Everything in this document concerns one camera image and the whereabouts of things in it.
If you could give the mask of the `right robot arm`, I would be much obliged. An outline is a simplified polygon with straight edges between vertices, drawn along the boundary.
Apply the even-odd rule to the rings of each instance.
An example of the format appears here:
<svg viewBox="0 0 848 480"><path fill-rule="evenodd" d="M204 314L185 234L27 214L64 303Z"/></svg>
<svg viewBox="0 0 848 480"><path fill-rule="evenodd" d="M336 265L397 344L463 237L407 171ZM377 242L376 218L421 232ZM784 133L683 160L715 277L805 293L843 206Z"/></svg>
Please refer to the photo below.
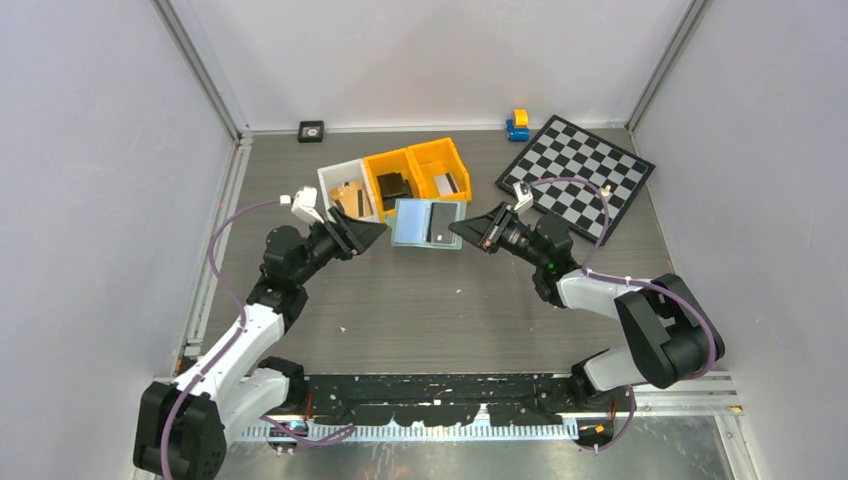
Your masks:
<svg viewBox="0 0 848 480"><path fill-rule="evenodd" d="M704 375L725 353L722 337L681 277L629 279L583 268L572 256L570 226L557 215L545 214L529 226L500 203L449 229L488 254L505 250L533 265L532 280L542 301L620 323L625 346L572 367L571 397L584 410L598 409L619 387L665 389Z"/></svg>

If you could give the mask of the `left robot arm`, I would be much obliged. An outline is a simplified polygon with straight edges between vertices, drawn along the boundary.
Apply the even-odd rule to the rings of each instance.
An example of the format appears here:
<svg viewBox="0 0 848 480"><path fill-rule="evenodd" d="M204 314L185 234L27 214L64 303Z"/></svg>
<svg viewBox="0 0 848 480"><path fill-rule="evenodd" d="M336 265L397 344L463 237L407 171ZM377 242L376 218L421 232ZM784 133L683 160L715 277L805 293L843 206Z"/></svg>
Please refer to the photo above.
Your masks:
<svg viewBox="0 0 848 480"><path fill-rule="evenodd" d="M187 371L143 392L134 466L165 479L213 479L230 445L263 415L298 412L307 398L302 366L265 353L300 316L306 282L334 259L363 254L386 230L337 208L306 235L291 225L271 230L260 277L229 330Z"/></svg>

